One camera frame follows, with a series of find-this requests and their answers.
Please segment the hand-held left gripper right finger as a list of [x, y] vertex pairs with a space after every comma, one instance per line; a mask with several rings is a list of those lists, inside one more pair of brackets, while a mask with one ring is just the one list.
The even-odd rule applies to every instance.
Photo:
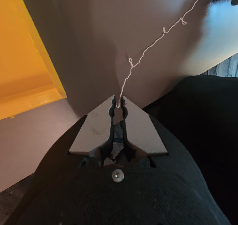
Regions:
[[138, 164], [141, 159], [168, 155], [168, 151], [148, 113], [125, 96], [121, 97], [123, 111], [123, 149], [121, 165]]

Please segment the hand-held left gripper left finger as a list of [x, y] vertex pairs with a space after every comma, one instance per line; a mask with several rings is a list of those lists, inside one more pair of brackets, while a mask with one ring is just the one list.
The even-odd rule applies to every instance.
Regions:
[[116, 96], [112, 95], [86, 116], [69, 153], [94, 158], [100, 166], [111, 154], [114, 141]]

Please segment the person's black clothing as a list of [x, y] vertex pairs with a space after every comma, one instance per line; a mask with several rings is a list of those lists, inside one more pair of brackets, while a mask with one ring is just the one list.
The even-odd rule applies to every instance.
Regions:
[[186, 147], [218, 206], [237, 225], [238, 78], [184, 78], [143, 110]]

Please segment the yellow plastic bin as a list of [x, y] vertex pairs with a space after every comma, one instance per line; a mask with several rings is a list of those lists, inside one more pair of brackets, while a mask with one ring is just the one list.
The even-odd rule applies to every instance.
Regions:
[[0, 0], [0, 119], [67, 98], [23, 0]]

